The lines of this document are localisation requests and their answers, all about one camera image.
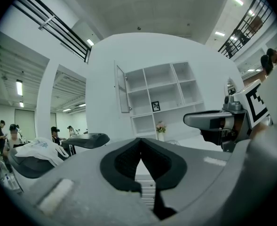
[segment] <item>glass door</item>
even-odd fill
[[[125,73],[116,65],[119,106],[122,113],[130,113]]]

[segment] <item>picture frame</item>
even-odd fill
[[[151,102],[153,112],[160,111],[159,101]]]

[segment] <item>shelf cabinet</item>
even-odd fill
[[[188,62],[156,65],[128,73],[115,67],[120,115],[131,117],[135,137],[157,139],[156,124],[160,121],[167,125],[165,141],[184,140],[198,133],[198,129],[183,123],[185,114],[205,110]],[[160,111],[153,111],[151,103],[157,101]]]
[[[173,67],[179,82],[195,79],[188,62],[175,63]]]
[[[183,105],[177,83],[149,89],[152,102],[159,102],[160,110],[168,110]]]
[[[180,88],[183,94],[185,105],[202,101],[196,81],[180,82]]]
[[[148,88],[176,83],[176,77],[170,64],[144,68]]]
[[[147,89],[128,92],[130,110],[133,115],[151,113],[151,105]]]
[[[186,138],[192,128],[183,123],[183,117],[192,112],[195,112],[194,106],[154,114],[155,124],[158,124],[159,121],[166,124],[165,141]]]
[[[136,70],[126,73],[126,84],[128,92],[146,89],[147,84],[144,79],[143,70]]]

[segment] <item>cabinet door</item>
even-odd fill
[[[130,106],[128,101],[125,73],[115,63],[114,63],[114,70],[115,70],[115,88],[117,93],[117,102],[118,102],[119,111],[122,114],[129,116]]]

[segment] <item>railing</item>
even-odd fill
[[[62,45],[88,62],[91,48],[41,0],[15,0],[13,6],[56,37]]]
[[[233,57],[263,26],[272,12],[267,0],[253,0],[242,20],[218,52],[227,58]]]

